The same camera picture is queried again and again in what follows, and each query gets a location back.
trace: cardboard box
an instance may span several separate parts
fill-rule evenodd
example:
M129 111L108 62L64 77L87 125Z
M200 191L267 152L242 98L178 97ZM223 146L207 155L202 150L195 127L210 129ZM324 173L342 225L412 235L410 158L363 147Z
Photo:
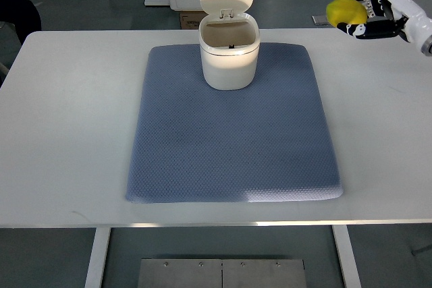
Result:
M205 16L207 16L205 11L181 11L180 26L182 30L198 30Z

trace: table leg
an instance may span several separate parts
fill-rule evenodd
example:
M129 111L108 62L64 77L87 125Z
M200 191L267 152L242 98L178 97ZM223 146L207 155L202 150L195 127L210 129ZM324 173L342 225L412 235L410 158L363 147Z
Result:
M333 225L337 254L346 288L361 288L357 265L346 225Z
M110 227L96 228L85 288L100 288L102 285L110 232Z

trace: white trash can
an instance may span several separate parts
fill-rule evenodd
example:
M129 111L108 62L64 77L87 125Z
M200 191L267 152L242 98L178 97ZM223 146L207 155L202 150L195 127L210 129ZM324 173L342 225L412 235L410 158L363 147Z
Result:
M208 13L199 26L202 70L218 90L249 85L257 69L260 35L257 21L245 13L253 0L200 0Z

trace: textured fabric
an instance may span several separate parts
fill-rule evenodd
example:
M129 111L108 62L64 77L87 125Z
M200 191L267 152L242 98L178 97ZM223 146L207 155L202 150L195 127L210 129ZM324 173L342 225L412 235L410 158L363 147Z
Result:
M211 88L199 45L155 47L144 77L132 202L279 202L342 194L306 49L262 43L252 83Z

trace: gray floor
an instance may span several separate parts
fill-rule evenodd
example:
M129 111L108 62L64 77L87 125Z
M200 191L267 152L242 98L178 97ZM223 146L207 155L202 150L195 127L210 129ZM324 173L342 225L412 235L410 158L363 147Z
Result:
M31 1L43 30L180 28L178 13L146 8L144 0ZM261 28L314 28L310 16L325 13L330 1L254 0L248 12ZM432 0L415 1L432 15ZM10 26L0 29L0 47L0 62L11 67L20 43ZM358 225L349 232L363 287L432 287L432 251L410 253L432 243L431 225ZM93 235L91 229L0 230L0 287L83 287ZM235 244L225 246L223 237ZM312 269L308 287L340 287L334 249L329 227L115 230L104 287L135 287L137 262L156 254L295 256Z

